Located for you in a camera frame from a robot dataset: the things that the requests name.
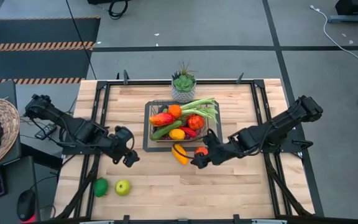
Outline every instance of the succulent plant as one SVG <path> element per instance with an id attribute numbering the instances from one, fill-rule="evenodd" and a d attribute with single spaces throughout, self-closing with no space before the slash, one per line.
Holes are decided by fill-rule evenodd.
<path id="1" fill-rule="evenodd" d="M 179 91 L 189 92 L 195 85 L 196 80 L 194 75 L 189 73 L 188 67 L 189 64 L 185 65 L 184 62 L 181 62 L 180 71 L 172 75 L 173 86 Z"/>

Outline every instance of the green lime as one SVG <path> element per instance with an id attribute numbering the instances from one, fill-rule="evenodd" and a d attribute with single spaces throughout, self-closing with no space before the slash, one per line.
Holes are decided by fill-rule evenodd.
<path id="1" fill-rule="evenodd" d="M 93 193 L 95 196 L 102 197 L 107 193 L 108 189 L 109 189 L 109 182 L 105 178 L 100 177 L 94 182 Z"/>

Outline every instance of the green apple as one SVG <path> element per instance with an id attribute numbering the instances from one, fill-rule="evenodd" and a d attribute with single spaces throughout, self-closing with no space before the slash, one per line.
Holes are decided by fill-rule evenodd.
<path id="1" fill-rule="evenodd" d="M 131 183 L 129 180 L 119 180 L 116 183 L 116 193 L 120 196 L 125 196 L 129 194 L 129 191 L 131 190 Z"/>

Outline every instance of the straw hat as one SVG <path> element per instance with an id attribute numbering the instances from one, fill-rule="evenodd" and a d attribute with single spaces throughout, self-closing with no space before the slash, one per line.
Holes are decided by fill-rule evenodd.
<path id="1" fill-rule="evenodd" d="M 0 99 L 0 122 L 3 135 L 0 145 L 0 160 L 7 154 L 19 135 L 20 116 L 12 103 Z"/>

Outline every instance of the yellow squash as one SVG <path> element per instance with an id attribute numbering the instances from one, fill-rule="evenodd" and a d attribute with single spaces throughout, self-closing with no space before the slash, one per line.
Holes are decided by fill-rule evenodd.
<path id="1" fill-rule="evenodd" d="M 169 136 L 173 140 L 183 140 L 185 138 L 186 134 L 183 130 L 175 128 L 169 132 Z"/>
<path id="2" fill-rule="evenodd" d="M 180 145 L 180 144 L 175 144 L 174 146 L 172 146 L 172 154 L 175 156 L 175 158 L 183 165 L 187 165 L 189 159 L 181 156 L 178 152 L 176 152 L 176 150 L 173 148 L 175 147 L 175 149 L 182 153 L 183 155 L 187 156 L 185 149 Z"/>

